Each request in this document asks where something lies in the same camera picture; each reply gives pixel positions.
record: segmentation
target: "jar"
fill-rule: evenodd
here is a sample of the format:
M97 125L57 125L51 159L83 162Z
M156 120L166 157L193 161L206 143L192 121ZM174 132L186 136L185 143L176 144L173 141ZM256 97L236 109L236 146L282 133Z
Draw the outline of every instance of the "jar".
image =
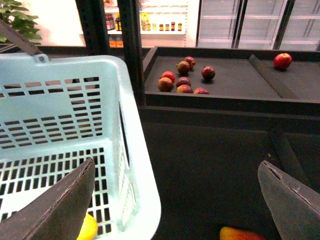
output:
M176 23L173 21L173 22L171 22L171 31L174 31L175 30L175 25L176 25Z
M111 13L105 14L105 21L106 21L106 29L107 30L115 29L114 17L112 16Z

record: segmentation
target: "black metal pole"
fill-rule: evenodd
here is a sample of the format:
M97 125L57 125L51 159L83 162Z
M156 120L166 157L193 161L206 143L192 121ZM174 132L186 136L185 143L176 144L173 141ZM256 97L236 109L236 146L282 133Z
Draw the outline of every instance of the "black metal pole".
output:
M202 12L202 0L199 2L199 11L198 11L198 24L196 27L196 38L195 38L195 47L198 47L198 42L199 42L199 30L200 30L200 20L201 20L201 12Z
M122 26L124 60L137 105L145 105L145 77L138 0L117 0Z
M109 55L109 36L103 0L75 0L88 55Z
M273 45L273 48L272 48L273 50L280 49L282 40L284 38L286 29L287 29L287 25L288 25L288 22L289 22L291 13L292 13L292 9L294 8L294 5L295 5L295 1L296 0L288 0L286 2L285 11L283 13L283 16L282 16L282 19L281 19L281 23L280 23L280 27L279 27L279 30L278 30L278 32L276 34L275 42L274 42L274 45Z
M233 33L233 39L232 39L232 45L231 45L231 48L233 49L237 49L239 47L241 31L242 31L242 27L244 25L244 20L245 20L247 3L248 3L248 0L240 0L239 2L238 13L236 17L235 26L234 26L234 33Z

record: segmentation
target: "shelf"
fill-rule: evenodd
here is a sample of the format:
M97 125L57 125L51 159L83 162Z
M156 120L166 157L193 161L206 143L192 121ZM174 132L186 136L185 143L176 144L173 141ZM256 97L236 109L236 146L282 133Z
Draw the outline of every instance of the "shelf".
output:
M119 8L117 6L104 5L104 11L106 13L119 13ZM183 5L163 5L163 6L153 6L153 5L144 5L140 13L149 13L149 14L186 14L187 6Z
M186 33L183 31L142 31L140 30L141 35L184 35ZM120 35L121 31L117 30L108 30L108 34L110 35Z

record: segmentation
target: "apple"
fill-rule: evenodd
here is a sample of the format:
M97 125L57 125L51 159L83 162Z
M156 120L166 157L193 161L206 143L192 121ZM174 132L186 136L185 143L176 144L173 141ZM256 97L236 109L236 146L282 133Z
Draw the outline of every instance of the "apple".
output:
M172 83L175 83L176 80L176 76L172 71L165 71L164 73L162 73L162 75L160 76L160 78L168 78L171 79Z
M273 60L274 67L280 70L286 70L291 63L292 57L288 53L280 53Z
M194 94L210 94L210 92L204 87L198 87L194 90Z
M201 71L201 75L204 78L204 80L210 81L215 77L216 71L212 66L205 66Z
M174 83L168 77L162 77L158 80L158 89L161 92L170 92L174 88Z
M190 65L187 61L181 61L176 66L176 69L180 73L180 75L186 75L190 71Z
M224 226L220 230L220 240L266 240L263 236L253 232Z
M189 85L183 84L176 89L176 92L182 94L192 94L194 91Z
M189 85L191 87L191 82L188 77L186 77L186 76L179 77L179 79L175 85L176 85L176 87L180 87L183 84Z
M192 56L186 56L184 58L184 61L186 61L190 65L190 69L192 69L196 65L196 60Z

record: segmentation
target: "shopping basket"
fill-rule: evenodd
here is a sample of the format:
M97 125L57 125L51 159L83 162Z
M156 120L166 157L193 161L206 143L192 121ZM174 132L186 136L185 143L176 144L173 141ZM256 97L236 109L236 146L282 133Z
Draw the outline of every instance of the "shopping basket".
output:
M0 54L1 221L88 157L96 239L151 239L161 205L126 64Z

